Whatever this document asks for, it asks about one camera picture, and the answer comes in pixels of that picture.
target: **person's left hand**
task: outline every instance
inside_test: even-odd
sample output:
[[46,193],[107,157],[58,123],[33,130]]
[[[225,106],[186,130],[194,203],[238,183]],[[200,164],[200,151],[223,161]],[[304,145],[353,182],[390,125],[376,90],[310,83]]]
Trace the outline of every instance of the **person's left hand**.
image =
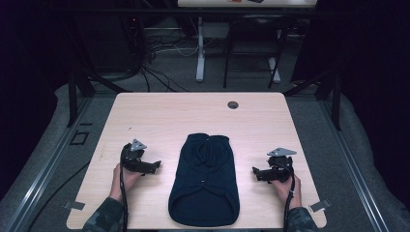
[[[115,166],[113,170],[111,191],[108,197],[111,197],[114,200],[122,202],[123,197],[122,197],[121,188],[120,188],[120,172],[121,172],[121,166],[120,166],[120,163],[118,163],[117,166]],[[123,168],[123,180],[124,180],[124,187],[125,187],[126,192],[133,187],[136,180],[141,175],[142,173],[131,172],[127,168]]]

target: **sleeve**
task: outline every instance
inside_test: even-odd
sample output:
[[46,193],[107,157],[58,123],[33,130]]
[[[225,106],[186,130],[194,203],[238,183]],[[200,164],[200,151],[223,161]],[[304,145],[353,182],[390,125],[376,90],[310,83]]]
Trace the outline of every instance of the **sleeve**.
[[82,227],[84,232],[111,232],[120,230],[123,205],[107,197]]
[[288,215],[289,232],[315,232],[319,231],[306,208],[299,207],[289,211]]

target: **gray carpet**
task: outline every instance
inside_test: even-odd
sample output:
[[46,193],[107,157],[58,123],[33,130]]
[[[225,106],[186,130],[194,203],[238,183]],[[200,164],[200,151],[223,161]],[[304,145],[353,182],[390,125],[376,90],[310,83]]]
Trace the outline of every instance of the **gray carpet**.
[[[192,47],[191,45],[192,43],[184,44],[184,46]],[[301,45],[299,40],[288,40],[283,59],[279,65],[282,82],[274,85],[272,89],[267,88],[269,79],[266,77],[229,78],[227,88],[223,89],[222,45],[223,41],[209,43],[206,49],[205,80],[202,83],[195,81],[197,53],[192,56],[184,56],[176,50],[159,52],[151,64],[147,63],[146,66],[152,70],[166,73],[166,77],[158,74],[158,78],[165,84],[168,83],[168,78],[172,78],[178,85],[169,82],[169,86],[179,92],[186,90],[192,92],[284,92],[293,87],[290,84],[290,76]],[[193,50],[180,51],[185,54],[193,52]],[[159,82],[158,78],[147,75],[150,91],[169,92],[170,89]],[[146,80],[141,73],[115,83],[135,92],[148,91]],[[68,143],[63,146],[57,168],[55,172],[51,173],[52,175],[39,201],[33,203],[32,209],[34,210],[27,213],[27,220],[22,221],[18,227],[20,231],[27,231],[29,224],[44,206],[45,201],[81,166],[86,164],[94,153],[115,94],[100,83],[93,84],[98,93],[91,100],[83,99],[79,95],[79,99],[83,100],[86,109],[80,115],[75,127],[69,130],[70,137],[67,139]],[[343,152],[337,143],[332,125],[328,123],[327,111],[323,107],[326,104],[316,101],[311,96],[314,90],[315,87],[311,86],[302,95],[289,97],[287,101],[319,196],[322,199],[328,199],[333,204],[326,211],[328,224],[321,231],[374,231],[363,201],[347,172]],[[18,208],[20,203],[24,200],[44,164],[55,152],[59,145],[58,142],[68,132],[66,130],[69,120],[67,86],[59,89],[56,95],[59,98],[59,105],[52,122],[15,184],[0,203],[0,231],[7,231],[9,226],[14,223],[14,216],[18,215],[21,210]],[[386,189],[382,178],[372,165],[372,152],[366,139],[366,133],[346,98],[342,98],[341,101],[340,123],[341,133],[361,169],[387,227],[390,231],[409,231],[410,217],[408,212],[403,210],[401,203]],[[70,145],[76,131],[88,133],[83,145]],[[70,231],[66,226],[69,210],[62,208],[62,206],[66,201],[75,200],[85,171],[86,168],[75,175],[53,196],[39,214],[32,231]]]

